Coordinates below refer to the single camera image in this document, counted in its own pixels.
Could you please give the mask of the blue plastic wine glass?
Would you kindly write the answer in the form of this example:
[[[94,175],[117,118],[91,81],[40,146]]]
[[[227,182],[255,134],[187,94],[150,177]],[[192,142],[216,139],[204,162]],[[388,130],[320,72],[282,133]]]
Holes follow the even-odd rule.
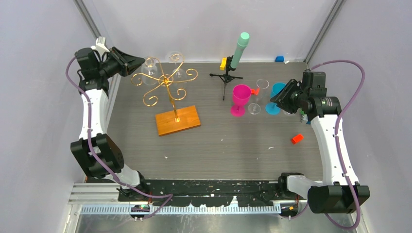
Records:
[[[285,83],[275,83],[272,86],[270,101],[266,104],[265,110],[270,115],[277,115],[281,112],[281,109],[277,106],[276,102],[271,101],[272,98],[276,99],[278,94],[286,86]]]

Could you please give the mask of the pink plastic wine glass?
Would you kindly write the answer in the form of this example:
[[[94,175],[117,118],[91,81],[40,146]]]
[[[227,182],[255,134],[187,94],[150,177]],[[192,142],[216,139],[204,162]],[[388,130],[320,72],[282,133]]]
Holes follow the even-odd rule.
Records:
[[[245,114],[245,104],[251,97],[251,89],[249,86],[239,84],[233,89],[233,103],[231,107],[231,114],[235,117],[241,117]]]

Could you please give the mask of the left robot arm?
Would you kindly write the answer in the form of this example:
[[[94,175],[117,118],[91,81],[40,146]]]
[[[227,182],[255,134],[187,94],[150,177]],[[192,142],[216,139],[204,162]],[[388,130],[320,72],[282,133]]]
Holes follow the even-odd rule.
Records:
[[[70,151],[88,178],[111,180],[121,185],[120,194],[145,200],[149,188],[143,175],[128,167],[120,148],[107,134],[105,119],[109,96],[109,78],[128,76],[138,69],[144,58],[112,47],[100,54],[97,49],[83,48],[75,52],[70,64],[79,65],[79,82],[69,82],[79,91],[83,102],[83,125],[78,140]]]

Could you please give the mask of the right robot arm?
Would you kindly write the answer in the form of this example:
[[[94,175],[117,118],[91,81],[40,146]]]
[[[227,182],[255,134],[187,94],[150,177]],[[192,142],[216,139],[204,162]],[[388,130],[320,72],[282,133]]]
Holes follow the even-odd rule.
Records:
[[[118,184],[135,212],[196,212],[235,202],[242,210],[280,198],[306,200],[316,214],[350,214],[370,197],[349,160],[345,109],[327,95],[326,75],[302,64],[244,63],[240,77],[212,63],[156,61],[154,85],[139,68],[120,83],[108,132],[137,181]]]

